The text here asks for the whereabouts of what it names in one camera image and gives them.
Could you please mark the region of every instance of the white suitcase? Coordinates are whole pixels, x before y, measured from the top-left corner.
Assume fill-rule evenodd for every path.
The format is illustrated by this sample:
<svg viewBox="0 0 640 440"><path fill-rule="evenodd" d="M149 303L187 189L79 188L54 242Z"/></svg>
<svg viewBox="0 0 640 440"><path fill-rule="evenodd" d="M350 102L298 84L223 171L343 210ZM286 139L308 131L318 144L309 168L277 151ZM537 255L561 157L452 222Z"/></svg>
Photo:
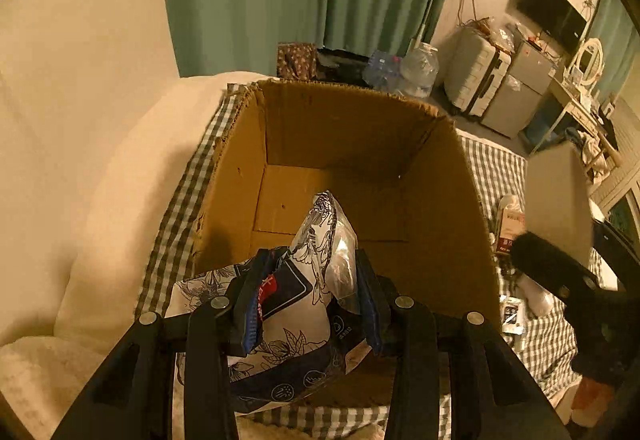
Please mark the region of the white suitcase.
<svg viewBox="0 0 640 440"><path fill-rule="evenodd" d="M504 79L511 57L471 28L463 28L444 79L447 97L462 112L481 116Z"/></svg>

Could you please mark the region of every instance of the black and white checkered cloth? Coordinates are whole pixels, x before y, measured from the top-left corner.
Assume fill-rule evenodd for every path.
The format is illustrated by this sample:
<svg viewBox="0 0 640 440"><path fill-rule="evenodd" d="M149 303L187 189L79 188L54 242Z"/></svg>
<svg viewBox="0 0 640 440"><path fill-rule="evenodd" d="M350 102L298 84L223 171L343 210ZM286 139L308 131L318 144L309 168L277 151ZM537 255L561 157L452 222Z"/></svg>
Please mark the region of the black and white checkered cloth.
<svg viewBox="0 0 640 440"><path fill-rule="evenodd" d="M230 129L242 86L230 84L220 106L211 119L197 150L189 160L180 183L169 203L153 251L149 257L136 317L143 312L164 314L176 281L193 276L191 249L192 227L202 204L213 169L216 146ZM512 152L484 142L460 136L468 165L478 190L479 203L489 229L494 228L497 206L507 194L518 195L524 204L526 160ZM592 251L590 269L602 282L600 257ZM500 294L510 296L513 283L498 270ZM553 396L577 379L571 360L577 349L573 329L564 320L564 305L556 299L552 312L543 318L527 315L520 360L527 367L547 397ZM450 396L440 400L439 438L451 436ZM338 409L291 404L249 415L256 422L299 429L314 438L332 439L347 436L370 424L386 425L388 406L367 409Z"/></svg>

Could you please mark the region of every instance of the television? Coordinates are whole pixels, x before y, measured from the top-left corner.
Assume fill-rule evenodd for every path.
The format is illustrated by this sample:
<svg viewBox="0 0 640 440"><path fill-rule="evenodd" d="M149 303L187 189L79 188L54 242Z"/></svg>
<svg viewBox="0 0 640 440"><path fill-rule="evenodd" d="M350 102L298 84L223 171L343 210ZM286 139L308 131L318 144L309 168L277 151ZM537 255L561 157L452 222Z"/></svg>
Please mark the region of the television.
<svg viewBox="0 0 640 440"><path fill-rule="evenodd" d="M587 21L567 0L520 0L518 10L560 43L568 54L577 50Z"/></svg>

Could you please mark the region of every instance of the open cardboard box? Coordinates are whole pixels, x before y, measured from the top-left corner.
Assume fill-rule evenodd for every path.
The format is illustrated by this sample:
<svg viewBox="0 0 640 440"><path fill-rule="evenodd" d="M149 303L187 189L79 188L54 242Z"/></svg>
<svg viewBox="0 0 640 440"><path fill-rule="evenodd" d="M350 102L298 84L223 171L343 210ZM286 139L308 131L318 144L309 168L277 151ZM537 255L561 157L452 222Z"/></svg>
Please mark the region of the open cardboard box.
<svg viewBox="0 0 640 440"><path fill-rule="evenodd" d="M313 196L329 189L373 269L400 293L499 326L478 195L452 122L433 107L350 86L263 81L249 87L219 149L196 226L197 273L290 245ZM392 362L370 354L310 400L389 404L393 374Z"/></svg>

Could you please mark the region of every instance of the red label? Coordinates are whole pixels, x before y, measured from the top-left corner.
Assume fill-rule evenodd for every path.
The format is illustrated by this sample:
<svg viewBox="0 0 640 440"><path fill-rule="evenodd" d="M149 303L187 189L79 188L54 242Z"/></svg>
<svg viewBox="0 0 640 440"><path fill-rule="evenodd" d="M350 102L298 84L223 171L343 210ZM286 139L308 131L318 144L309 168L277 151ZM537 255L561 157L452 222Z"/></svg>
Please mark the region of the red label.
<svg viewBox="0 0 640 440"><path fill-rule="evenodd" d="M258 315L262 321L262 303L278 289L278 282L273 274L269 274L258 289Z"/></svg>

